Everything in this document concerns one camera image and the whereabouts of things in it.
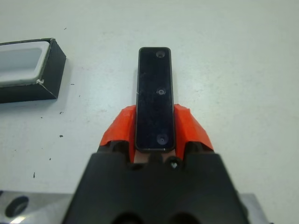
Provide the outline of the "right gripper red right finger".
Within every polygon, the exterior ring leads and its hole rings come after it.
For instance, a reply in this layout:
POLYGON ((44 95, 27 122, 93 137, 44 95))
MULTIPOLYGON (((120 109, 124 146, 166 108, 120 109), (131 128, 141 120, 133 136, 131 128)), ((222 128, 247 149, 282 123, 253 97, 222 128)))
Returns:
POLYGON ((187 144, 199 143, 204 151, 213 152, 212 143, 199 122, 193 117, 191 110, 179 104, 174 105, 175 119, 175 153, 181 160, 187 154, 187 144))

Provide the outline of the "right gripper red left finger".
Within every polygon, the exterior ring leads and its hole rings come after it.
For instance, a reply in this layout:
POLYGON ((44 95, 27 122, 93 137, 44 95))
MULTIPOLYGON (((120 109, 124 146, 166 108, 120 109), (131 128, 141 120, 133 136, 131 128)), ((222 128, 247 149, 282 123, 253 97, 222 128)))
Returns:
POLYGON ((135 158, 135 117, 135 105, 123 108, 104 132, 98 151, 121 153, 127 162, 133 163, 135 158))

